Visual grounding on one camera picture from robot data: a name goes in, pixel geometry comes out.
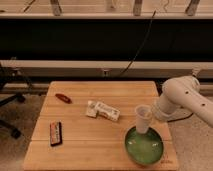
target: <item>chair wheel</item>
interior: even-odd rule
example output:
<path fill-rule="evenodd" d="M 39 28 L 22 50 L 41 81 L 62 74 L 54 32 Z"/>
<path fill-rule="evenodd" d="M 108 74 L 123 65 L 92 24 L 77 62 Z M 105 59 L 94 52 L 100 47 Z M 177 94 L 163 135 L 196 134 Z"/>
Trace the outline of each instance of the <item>chair wheel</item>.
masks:
<path fill-rule="evenodd" d="M 25 101 L 25 97 L 22 94 L 19 94 L 17 96 L 17 100 L 18 100 L 18 102 L 23 103 Z"/>
<path fill-rule="evenodd" d="M 11 136 L 13 138 L 17 139 L 21 136 L 21 132 L 18 129 L 13 129 L 11 132 Z"/>

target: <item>dark rectangular object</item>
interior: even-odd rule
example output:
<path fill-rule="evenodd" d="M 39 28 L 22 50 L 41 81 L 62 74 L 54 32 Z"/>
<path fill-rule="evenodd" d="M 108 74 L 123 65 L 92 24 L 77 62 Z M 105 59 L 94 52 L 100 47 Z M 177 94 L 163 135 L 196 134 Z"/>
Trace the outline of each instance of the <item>dark rectangular object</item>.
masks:
<path fill-rule="evenodd" d="M 61 122 L 50 124 L 50 145 L 56 146 L 62 144 Z"/>

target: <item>black cable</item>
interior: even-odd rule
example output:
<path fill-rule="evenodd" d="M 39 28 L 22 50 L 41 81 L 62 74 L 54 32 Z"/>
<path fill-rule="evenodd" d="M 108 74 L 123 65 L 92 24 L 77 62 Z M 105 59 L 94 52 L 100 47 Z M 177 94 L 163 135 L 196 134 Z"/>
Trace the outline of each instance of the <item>black cable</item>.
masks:
<path fill-rule="evenodd" d="M 27 6 L 23 9 L 23 12 L 27 12 L 27 10 L 33 5 L 33 3 L 35 2 L 36 0 L 32 0 L 30 1 Z"/>
<path fill-rule="evenodd" d="M 186 117 L 183 117 L 183 118 L 179 118 L 179 119 L 169 120 L 168 122 L 182 121 L 182 120 L 191 118 L 193 115 L 194 115 L 194 113 L 191 113 L 189 116 L 186 116 Z"/>
<path fill-rule="evenodd" d="M 130 68 L 130 66 L 133 64 L 133 62 L 136 60 L 136 58 L 140 54 L 141 50 L 144 48 L 144 45 L 146 44 L 146 42 L 147 42 L 147 40 L 149 38 L 149 35 L 150 35 L 150 31 L 151 31 L 151 28 L 152 28 L 152 22 L 153 22 L 153 19 L 155 17 L 155 14 L 156 14 L 156 11 L 153 12 L 153 15 L 152 15 L 152 17 L 150 19 L 150 22 L 149 22 L 149 26 L 148 26 L 146 35 L 145 35 L 145 37 L 143 39 L 143 42 L 141 43 L 140 47 L 138 48 L 138 50 L 137 50 L 134 58 L 131 60 L 131 62 L 129 63 L 129 65 L 120 74 L 118 74 L 117 77 L 121 77 L 121 76 L 123 76 L 126 73 L 126 71 Z"/>
<path fill-rule="evenodd" d="M 169 5 L 169 3 L 170 3 L 170 0 L 167 0 L 167 3 L 164 4 L 164 6 L 163 6 L 163 9 L 164 9 L 165 12 L 168 12 L 166 7 Z"/>

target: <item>chair leg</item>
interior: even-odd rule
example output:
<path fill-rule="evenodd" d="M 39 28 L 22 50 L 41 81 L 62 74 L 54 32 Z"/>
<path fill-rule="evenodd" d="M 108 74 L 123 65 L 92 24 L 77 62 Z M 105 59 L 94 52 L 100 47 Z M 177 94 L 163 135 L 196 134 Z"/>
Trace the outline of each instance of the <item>chair leg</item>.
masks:
<path fill-rule="evenodd" d="M 9 123 L 3 120 L 0 120 L 0 126 L 3 126 L 7 128 L 8 130 L 10 130 L 10 135 L 15 139 L 21 136 L 21 132 L 16 127 L 14 127 L 13 125 L 10 125 Z"/>

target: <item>black wall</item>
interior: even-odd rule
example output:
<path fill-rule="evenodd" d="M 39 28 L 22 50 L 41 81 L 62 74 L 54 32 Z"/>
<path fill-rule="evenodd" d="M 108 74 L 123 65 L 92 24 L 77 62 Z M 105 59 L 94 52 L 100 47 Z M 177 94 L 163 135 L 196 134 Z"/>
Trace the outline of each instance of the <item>black wall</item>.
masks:
<path fill-rule="evenodd" d="M 149 22 L 1 19 L 0 59 L 131 60 Z M 213 61 L 213 20 L 154 20 L 136 60 Z"/>

